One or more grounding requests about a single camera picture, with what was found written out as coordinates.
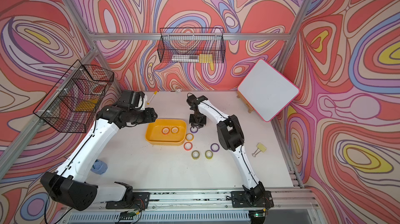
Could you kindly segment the yellow-green tape roll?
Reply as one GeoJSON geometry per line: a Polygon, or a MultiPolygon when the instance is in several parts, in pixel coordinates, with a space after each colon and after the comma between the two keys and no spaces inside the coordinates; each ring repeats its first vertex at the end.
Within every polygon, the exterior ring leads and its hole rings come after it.
{"type": "Polygon", "coordinates": [[[211,150],[207,150],[206,152],[205,152],[205,157],[206,157],[206,159],[212,159],[213,158],[213,152],[211,151],[211,150]]]}
{"type": "Polygon", "coordinates": [[[191,157],[192,157],[193,160],[199,159],[199,158],[200,158],[200,152],[199,152],[198,150],[194,150],[194,151],[191,153],[191,157]]]}

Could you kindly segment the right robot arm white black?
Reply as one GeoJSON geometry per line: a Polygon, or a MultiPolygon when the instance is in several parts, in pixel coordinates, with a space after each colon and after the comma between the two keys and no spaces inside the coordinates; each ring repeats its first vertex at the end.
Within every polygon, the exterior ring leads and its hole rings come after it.
{"type": "Polygon", "coordinates": [[[273,206],[272,197],[267,195],[263,183],[251,167],[244,147],[244,133],[237,116],[218,110],[205,96],[196,97],[190,93],[186,102],[193,111],[189,118],[192,127],[200,129],[208,119],[216,124],[219,145],[231,154],[241,175],[244,202],[251,207],[261,204],[264,209],[270,209],[273,206]]]}

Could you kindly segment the yellow plastic storage box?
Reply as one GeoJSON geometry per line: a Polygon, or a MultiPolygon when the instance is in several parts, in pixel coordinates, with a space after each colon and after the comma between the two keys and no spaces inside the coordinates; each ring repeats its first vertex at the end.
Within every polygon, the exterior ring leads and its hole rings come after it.
{"type": "Polygon", "coordinates": [[[152,145],[180,146],[186,136],[186,122],[180,119],[157,119],[147,127],[145,139],[152,145]]]}

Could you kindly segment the orange tape roll top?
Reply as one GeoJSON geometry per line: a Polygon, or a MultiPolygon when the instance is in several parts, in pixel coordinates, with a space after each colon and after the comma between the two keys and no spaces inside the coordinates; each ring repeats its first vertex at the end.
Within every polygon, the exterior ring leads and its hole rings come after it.
{"type": "Polygon", "coordinates": [[[178,127],[172,127],[171,133],[178,133],[178,132],[179,132],[179,128],[178,127]]]}

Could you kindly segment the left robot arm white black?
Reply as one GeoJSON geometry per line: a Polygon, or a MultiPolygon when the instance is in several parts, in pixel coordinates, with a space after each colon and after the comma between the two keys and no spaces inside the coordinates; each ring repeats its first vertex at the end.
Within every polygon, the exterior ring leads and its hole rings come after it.
{"type": "Polygon", "coordinates": [[[155,122],[158,115],[153,108],[125,109],[105,106],[87,135],[55,172],[46,172],[40,183],[48,198],[73,209],[83,211],[92,204],[110,203],[123,208],[134,204],[132,187],[126,183],[94,185],[86,179],[98,156],[122,128],[155,122]]]}

